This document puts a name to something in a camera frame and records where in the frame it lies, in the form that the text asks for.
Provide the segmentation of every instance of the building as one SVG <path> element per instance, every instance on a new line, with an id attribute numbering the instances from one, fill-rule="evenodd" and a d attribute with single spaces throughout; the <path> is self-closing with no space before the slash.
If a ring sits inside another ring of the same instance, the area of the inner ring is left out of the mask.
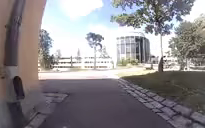
<path id="1" fill-rule="evenodd" d="M 150 42 L 143 33 L 129 32 L 117 37 L 117 62 L 122 59 L 137 59 L 139 63 L 150 60 Z"/>
<path id="2" fill-rule="evenodd" d="M 10 90 L 13 86 L 6 84 L 4 76 L 6 28 L 10 19 L 15 0 L 0 0 L 0 128 L 14 128 L 12 123 L 18 122 L 11 118 L 8 104 L 14 98 Z M 24 116 L 29 119 L 35 106 L 43 101 L 41 86 L 38 83 L 38 41 L 39 30 L 46 0 L 26 0 L 19 34 L 18 74 L 22 78 L 25 99 L 21 100 Z"/>
<path id="3" fill-rule="evenodd" d="M 98 57 L 96 59 L 97 69 L 112 69 L 114 67 L 111 58 Z M 71 68 L 75 69 L 93 69 L 94 57 L 63 57 L 53 66 L 55 71 L 66 71 Z"/>

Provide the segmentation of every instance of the wall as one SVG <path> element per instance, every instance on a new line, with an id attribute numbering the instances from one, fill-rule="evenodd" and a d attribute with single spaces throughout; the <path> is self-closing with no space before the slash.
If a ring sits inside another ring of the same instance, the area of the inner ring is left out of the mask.
<path id="1" fill-rule="evenodd" d="M 6 24 L 14 0 L 0 0 L 0 68 L 3 67 L 4 43 L 6 37 Z M 37 43 L 38 32 L 41 25 L 42 14 L 46 0 L 26 0 L 23 23 L 21 26 L 19 46 L 19 74 L 23 80 L 26 99 L 22 101 L 25 114 L 39 102 L 35 96 L 40 95 L 38 85 Z M 0 78 L 0 128 L 10 127 L 10 117 L 6 107 L 5 81 Z"/>

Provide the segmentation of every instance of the cylindrical building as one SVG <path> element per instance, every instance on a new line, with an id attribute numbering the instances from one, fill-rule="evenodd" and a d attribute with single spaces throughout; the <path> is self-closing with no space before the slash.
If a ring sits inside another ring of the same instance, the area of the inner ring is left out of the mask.
<path id="1" fill-rule="evenodd" d="M 117 62 L 138 60 L 146 63 L 150 60 L 150 42 L 143 33 L 128 32 L 117 37 Z"/>

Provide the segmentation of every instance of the glass facade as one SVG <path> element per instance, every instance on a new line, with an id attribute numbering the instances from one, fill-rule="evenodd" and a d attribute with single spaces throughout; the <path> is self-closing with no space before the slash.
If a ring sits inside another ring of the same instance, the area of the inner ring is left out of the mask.
<path id="1" fill-rule="evenodd" d="M 150 57 L 150 42 L 141 36 L 125 36 L 117 38 L 117 61 L 122 59 L 137 59 L 139 63 L 146 63 Z"/>

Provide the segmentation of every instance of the tree trunk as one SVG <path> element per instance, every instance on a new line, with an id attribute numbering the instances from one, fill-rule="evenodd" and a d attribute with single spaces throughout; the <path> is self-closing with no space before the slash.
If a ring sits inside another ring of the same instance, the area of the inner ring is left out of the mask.
<path id="1" fill-rule="evenodd" d="M 161 57 L 158 64 L 158 71 L 163 72 L 163 41 L 162 41 L 162 34 L 160 34 L 160 51 L 161 51 Z"/>
<path id="2" fill-rule="evenodd" d="M 97 49 L 96 46 L 94 46 L 94 69 L 96 69 L 96 63 L 97 63 Z"/>

